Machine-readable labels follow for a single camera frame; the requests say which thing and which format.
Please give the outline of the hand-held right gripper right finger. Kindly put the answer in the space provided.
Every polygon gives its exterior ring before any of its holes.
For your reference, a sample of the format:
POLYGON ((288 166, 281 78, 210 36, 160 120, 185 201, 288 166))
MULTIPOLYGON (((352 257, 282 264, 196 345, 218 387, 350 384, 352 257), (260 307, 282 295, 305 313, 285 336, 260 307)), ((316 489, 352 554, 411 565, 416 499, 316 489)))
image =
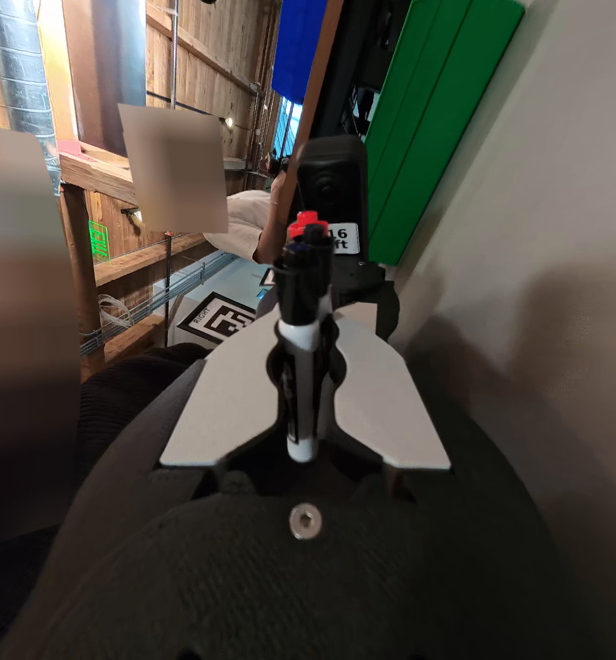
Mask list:
POLYGON ((334 312, 332 399, 324 439, 359 458, 406 471, 448 471, 451 460, 404 359, 355 312, 334 312))

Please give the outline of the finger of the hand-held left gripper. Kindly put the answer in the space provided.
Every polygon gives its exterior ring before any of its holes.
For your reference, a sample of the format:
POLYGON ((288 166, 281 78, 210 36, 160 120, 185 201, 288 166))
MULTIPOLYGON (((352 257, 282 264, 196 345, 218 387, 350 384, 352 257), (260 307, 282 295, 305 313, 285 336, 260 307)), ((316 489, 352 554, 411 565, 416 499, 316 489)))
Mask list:
POLYGON ((343 331, 355 326, 365 327, 373 336, 377 335, 378 304, 356 301, 334 310, 334 322, 337 326, 338 336, 343 331))

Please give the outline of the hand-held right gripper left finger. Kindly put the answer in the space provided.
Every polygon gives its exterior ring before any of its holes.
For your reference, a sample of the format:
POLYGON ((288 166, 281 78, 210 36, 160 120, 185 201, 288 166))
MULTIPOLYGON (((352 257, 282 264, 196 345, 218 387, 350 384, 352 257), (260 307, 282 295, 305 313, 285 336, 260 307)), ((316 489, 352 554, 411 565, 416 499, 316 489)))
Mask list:
POLYGON ((284 400, 268 362, 279 313, 268 313, 212 351, 159 457, 165 468, 226 471, 254 456, 287 454, 284 400))

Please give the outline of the red dry-erase marker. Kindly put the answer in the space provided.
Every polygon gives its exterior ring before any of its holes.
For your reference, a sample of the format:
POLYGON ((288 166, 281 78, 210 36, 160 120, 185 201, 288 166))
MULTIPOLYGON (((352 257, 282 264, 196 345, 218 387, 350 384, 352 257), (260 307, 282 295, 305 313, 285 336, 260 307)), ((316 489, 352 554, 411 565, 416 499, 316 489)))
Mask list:
POLYGON ((302 237, 305 234, 307 227, 311 225, 321 226, 323 222, 319 219, 315 211, 301 211, 297 214, 296 221, 291 223, 287 232, 292 240, 302 237))

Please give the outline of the large black-white tag card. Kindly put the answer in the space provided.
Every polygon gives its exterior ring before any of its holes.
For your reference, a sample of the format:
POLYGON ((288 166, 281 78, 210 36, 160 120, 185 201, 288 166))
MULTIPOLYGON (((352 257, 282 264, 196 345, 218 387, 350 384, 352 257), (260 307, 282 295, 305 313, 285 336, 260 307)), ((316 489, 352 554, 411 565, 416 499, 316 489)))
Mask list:
POLYGON ((177 328, 212 344, 221 344, 255 319, 255 309, 211 292, 177 324, 177 328))

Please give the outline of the green plastic bin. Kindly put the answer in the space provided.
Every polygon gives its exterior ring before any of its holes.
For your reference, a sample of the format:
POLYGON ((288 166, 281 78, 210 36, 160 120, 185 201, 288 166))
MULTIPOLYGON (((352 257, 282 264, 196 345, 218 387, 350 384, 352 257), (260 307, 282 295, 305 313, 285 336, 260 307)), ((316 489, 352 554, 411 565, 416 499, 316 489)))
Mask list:
POLYGON ((411 2, 365 136, 372 261, 398 264, 524 13, 411 2))

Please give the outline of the green exit sign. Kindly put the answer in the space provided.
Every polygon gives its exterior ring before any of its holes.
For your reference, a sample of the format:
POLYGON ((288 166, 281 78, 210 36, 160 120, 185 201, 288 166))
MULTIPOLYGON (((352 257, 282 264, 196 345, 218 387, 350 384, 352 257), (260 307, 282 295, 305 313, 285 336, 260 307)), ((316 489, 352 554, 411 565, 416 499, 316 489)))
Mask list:
POLYGON ((98 263, 111 262, 108 228, 102 224, 88 221, 91 255, 98 263))

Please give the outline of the metal conduit pipe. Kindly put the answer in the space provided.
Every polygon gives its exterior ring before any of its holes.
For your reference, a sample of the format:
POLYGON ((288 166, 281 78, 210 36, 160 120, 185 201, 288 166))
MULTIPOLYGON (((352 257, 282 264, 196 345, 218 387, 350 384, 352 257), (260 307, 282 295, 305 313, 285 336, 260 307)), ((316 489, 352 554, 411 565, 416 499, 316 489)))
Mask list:
POLYGON ((172 21, 172 83, 170 108, 175 110, 177 107, 177 78, 178 78, 178 46, 179 46, 179 0, 173 1, 171 12, 172 21))

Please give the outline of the wooden beam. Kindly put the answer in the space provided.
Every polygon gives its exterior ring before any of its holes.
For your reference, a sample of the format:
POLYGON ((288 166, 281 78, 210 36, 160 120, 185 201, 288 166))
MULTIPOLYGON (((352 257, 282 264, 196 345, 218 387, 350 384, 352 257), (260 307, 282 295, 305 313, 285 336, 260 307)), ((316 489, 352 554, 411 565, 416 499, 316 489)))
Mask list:
POLYGON ((128 158, 80 141, 59 140, 57 149, 63 183, 139 205, 128 158))

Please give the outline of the grey steel column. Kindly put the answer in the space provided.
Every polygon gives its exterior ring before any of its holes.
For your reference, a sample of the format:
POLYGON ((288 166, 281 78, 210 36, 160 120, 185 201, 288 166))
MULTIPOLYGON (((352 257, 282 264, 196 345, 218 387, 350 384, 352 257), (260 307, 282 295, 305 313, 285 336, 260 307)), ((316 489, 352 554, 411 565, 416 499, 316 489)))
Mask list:
POLYGON ((63 1, 79 140, 127 156, 119 104, 146 105, 146 2, 63 1))

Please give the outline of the large silver ventilation duct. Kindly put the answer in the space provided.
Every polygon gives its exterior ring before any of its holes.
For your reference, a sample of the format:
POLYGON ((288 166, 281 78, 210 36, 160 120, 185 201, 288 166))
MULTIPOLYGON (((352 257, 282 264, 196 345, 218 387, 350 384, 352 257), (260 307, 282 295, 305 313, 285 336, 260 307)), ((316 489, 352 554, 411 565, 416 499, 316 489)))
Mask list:
POLYGON ((60 159, 32 1, 0 1, 0 128, 36 137, 59 198, 60 159))

